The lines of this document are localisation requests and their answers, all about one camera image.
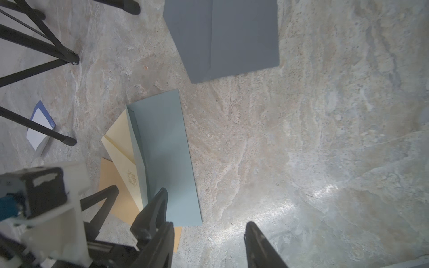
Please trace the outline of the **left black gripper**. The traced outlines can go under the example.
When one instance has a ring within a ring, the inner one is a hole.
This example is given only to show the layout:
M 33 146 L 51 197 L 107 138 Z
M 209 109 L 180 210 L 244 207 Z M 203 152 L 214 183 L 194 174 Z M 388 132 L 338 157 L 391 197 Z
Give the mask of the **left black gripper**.
M 91 268 L 127 268 L 137 258 L 138 251 L 131 246 L 96 240 L 118 194 L 118 187 L 112 185 L 80 200 L 82 211 L 103 202 L 92 220 L 83 222 L 85 243 L 78 246 L 79 250 L 87 251 Z M 1 235 L 1 257 L 6 259 L 5 265 L 8 268 L 39 268 L 44 253 L 41 245 L 32 249 L 29 244 L 25 245 Z

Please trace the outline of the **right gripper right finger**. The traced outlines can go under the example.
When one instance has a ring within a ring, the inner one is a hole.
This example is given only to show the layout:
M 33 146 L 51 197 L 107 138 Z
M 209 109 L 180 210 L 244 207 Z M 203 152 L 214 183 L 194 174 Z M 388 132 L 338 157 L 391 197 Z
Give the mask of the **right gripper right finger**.
M 255 222 L 246 224 L 244 241 L 249 268 L 288 268 Z

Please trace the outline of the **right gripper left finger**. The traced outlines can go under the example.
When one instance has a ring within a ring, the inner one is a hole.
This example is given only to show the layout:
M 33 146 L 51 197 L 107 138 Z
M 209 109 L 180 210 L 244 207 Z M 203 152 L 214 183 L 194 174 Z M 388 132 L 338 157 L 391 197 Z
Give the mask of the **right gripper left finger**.
M 166 220 L 168 192 L 165 188 L 154 196 L 137 215 L 130 231 L 139 249 L 132 268 L 169 268 L 174 249 L 174 225 Z

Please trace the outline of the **cream envelope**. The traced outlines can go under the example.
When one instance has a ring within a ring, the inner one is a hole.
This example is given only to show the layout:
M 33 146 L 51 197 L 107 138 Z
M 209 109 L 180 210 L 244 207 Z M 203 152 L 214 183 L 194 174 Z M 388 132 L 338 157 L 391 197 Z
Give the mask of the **cream envelope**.
M 137 208 L 141 211 L 144 208 L 144 203 L 140 192 L 126 111 L 120 114 L 103 135 L 101 142 L 115 164 Z

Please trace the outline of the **dark grey envelope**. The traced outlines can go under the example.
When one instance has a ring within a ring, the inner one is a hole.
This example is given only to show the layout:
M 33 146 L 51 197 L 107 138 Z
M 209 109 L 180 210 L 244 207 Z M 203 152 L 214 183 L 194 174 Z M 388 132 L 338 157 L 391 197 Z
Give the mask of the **dark grey envelope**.
M 163 18 L 193 84 L 279 65 L 277 1 L 165 1 Z

